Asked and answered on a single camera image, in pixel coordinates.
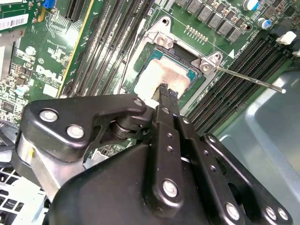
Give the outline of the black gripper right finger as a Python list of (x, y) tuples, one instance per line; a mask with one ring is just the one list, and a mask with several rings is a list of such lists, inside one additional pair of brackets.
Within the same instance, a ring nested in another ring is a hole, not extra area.
[(284, 206), (213, 135), (199, 136), (179, 114), (178, 93), (168, 89), (181, 150), (190, 161), (201, 203), (212, 225), (291, 225)]

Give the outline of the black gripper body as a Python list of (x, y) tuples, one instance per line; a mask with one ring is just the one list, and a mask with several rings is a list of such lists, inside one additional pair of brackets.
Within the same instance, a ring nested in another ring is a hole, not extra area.
[(56, 194), (50, 225), (207, 225), (191, 166), (182, 162), (184, 205), (172, 217), (156, 216), (143, 196), (147, 148), (131, 147), (73, 177)]

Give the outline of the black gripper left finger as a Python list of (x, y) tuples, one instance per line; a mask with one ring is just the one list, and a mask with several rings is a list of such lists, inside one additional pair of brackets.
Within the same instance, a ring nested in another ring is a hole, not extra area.
[(184, 203), (180, 135), (183, 117), (165, 87), (159, 105), (137, 95), (33, 101), (21, 120), (21, 143), (40, 159), (33, 169), (52, 207), (119, 204), (134, 191), (150, 208)]

